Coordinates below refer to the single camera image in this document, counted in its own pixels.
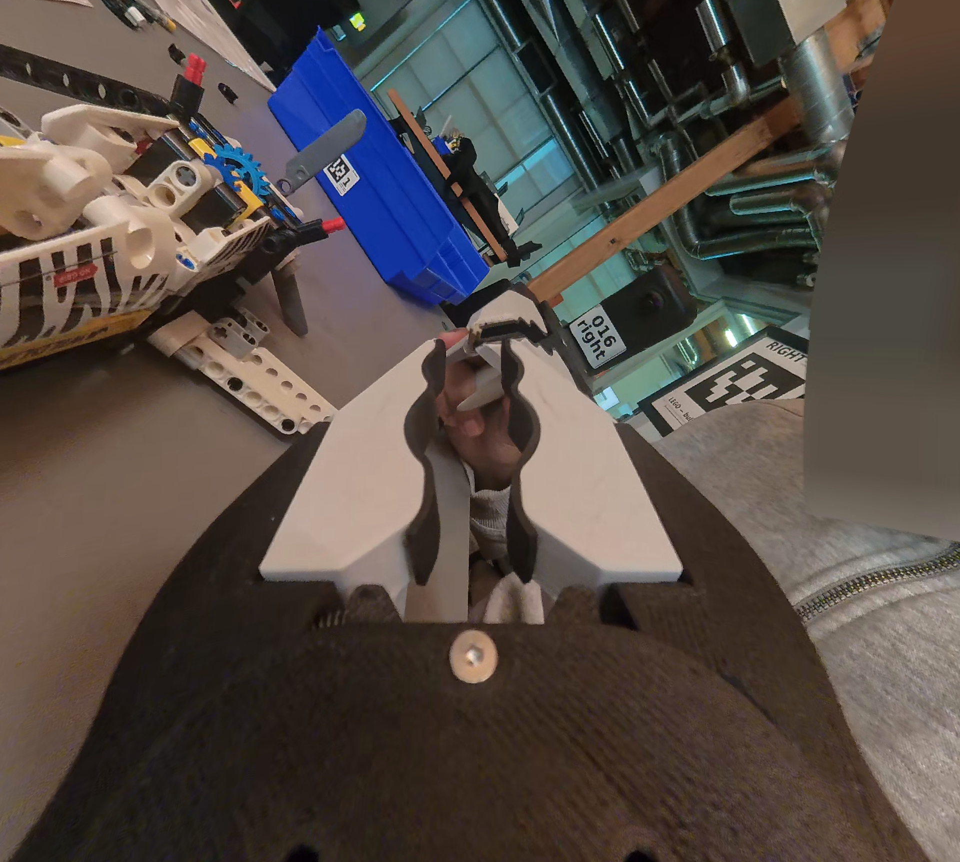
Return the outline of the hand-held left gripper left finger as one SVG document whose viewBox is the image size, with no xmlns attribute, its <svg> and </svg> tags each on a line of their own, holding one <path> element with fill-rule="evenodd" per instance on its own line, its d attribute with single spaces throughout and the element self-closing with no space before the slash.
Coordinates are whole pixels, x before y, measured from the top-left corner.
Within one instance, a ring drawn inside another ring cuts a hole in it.
<svg viewBox="0 0 960 862">
<path fill-rule="evenodd" d="M 378 585 L 406 621 L 469 616 L 471 490 L 439 434 L 448 350 L 423 343 L 330 423 L 259 566 L 267 581 Z"/>
</svg>

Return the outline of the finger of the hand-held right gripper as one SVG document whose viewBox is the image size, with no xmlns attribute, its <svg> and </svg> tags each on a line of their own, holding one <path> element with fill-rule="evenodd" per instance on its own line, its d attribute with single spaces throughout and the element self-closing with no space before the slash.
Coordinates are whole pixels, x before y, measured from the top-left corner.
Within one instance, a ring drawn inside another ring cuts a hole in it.
<svg viewBox="0 0 960 862">
<path fill-rule="evenodd" d="M 474 390 L 457 406 L 459 412 L 479 410 L 501 399 L 501 344 L 458 343 L 448 350 L 448 363 L 476 364 Z"/>
<path fill-rule="evenodd" d="M 466 319 L 466 355 L 500 356 L 504 345 L 512 356 L 561 356 L 556 321 L 524 285 L 505 283 Z"/>
</svg>

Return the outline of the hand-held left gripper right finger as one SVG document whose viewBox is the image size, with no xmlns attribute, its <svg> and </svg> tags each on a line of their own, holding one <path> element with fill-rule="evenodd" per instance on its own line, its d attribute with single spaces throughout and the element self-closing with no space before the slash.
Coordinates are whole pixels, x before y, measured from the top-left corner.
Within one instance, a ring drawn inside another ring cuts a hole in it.
<svg viewBox="0 0 960 862">
<path fill-rule="evenodd" d="M 510 438 L 508 560 L 551 596 L 619 583 L 674 583 L 683 566 L 613 418 L 556 354 L 501 345 Z"/>
</svg>

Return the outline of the zebra striped lego plane model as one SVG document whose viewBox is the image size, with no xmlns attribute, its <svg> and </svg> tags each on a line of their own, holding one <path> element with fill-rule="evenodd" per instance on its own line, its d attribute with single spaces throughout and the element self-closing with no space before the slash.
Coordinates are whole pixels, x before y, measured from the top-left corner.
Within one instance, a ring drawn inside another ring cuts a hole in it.
<svg viewBox="0 0 960 862">
<path fill-rule="evenodd" d="M 277 432 L 335 408 L 267 349 L 244 305 L 271 278 L 283 321 L 306 335 L 297 251 L 342 231 L 289 197 L 362 138 L 350 112 L 277 183 L 200 112 L 206 61 L 179 56 L 171 97 L 2 45 L 2 77 L 63 96 L 33 129 L 2 108 L 1 369 L 142 338 Z"/>
</svg>

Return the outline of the person's right forearm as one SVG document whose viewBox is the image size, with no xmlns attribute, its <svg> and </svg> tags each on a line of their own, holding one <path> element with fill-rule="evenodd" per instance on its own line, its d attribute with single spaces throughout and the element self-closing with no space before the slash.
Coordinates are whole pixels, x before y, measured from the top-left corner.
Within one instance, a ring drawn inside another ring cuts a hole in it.
<svg viewBox="0 0 960 862">
<path fill-rule="evenodd" d="M 540 586 L 535 581 L 523 583 L 509 561 L 510 491 L 480 490 L 474 471 L 464 468 L 470 488 L 468 619 L 486 625 L 544 624 L 546 607 Z"/>
</svg>

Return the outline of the person's right hand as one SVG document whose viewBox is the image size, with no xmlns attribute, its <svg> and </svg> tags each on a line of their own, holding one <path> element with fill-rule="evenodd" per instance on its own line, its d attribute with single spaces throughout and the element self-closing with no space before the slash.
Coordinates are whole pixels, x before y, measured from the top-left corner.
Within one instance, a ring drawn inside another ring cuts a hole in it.
<svg viewBox="0 0 960 862">
<path fill-rule="evenodd" d="M 475 490 L 503 491 L 522 456 L 509 434 L 511 401 L 503 396 L 479 409 L 461 410 L 474 391 L 471 373 L 450 376 L 437 398 L 438 417 L 451 448 L 472 471 Z"/>
</svg>

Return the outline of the printed marker sheet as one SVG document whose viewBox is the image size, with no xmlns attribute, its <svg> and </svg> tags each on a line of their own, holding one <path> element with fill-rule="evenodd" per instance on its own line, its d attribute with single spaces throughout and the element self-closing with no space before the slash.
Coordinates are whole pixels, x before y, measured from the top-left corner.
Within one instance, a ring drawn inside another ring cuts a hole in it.
<svg viewBox="0 0 960 862">
<path fill-rule="evenodd" d="M 802 399 L 810 341 L 767 327 L 642 400 L 633 417 L 668 436 L 716 409 L 750 401 Z"/>
</svg>

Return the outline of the wooden ceiling beam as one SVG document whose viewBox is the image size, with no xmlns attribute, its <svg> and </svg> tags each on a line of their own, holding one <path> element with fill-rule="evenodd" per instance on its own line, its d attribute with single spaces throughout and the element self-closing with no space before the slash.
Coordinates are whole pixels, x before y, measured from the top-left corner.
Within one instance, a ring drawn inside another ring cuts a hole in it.
<svg viewBox="0 0 960 862">
<path fill-rule="evenodd" d="M 726 174 L 797 128 L 800 123 L 798 106 L 791 97 L 778 102 L 535 277 L 527 284 L 527 289 L 538 302 L 552 304 L 578 280 L 654 229 Z"/>
</svg>

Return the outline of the blue plastic bin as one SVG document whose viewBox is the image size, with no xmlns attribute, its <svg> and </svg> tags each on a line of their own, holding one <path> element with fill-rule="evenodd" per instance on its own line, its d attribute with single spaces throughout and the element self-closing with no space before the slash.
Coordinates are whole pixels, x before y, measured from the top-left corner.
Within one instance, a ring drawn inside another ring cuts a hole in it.
<svg viewBox="0 0 960 862">
<path fill-rule="evenodd" d="M 485 280 L 486 259 L 323 30 L 268 102 L 305 149 L 354 110 L 362 138 L 316 173 L 380 277 L 426 304 L 459 304 Z"/>
</svg>

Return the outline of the wooden table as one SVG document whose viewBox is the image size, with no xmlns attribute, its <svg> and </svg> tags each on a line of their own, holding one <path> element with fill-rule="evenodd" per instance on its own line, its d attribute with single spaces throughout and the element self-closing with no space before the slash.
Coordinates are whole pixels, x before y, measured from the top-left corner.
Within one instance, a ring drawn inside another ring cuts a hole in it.
<svg viewBox="0 0 960 862">
<path fill-rule="evenodd" d="M 486 264 L 520 268 L 539 252 L 540 243 L 518 241 L 520 224 L 502 200 L 506 187 L 497 187 L 487 173 L 477 169 L 473 141 L 451 123 L 437 136 L 429 136 L 424 113 L 413 112 L 395 89 L 387 94 L 397 111 L 390 125 L 398 140 Z"/>
</svg>

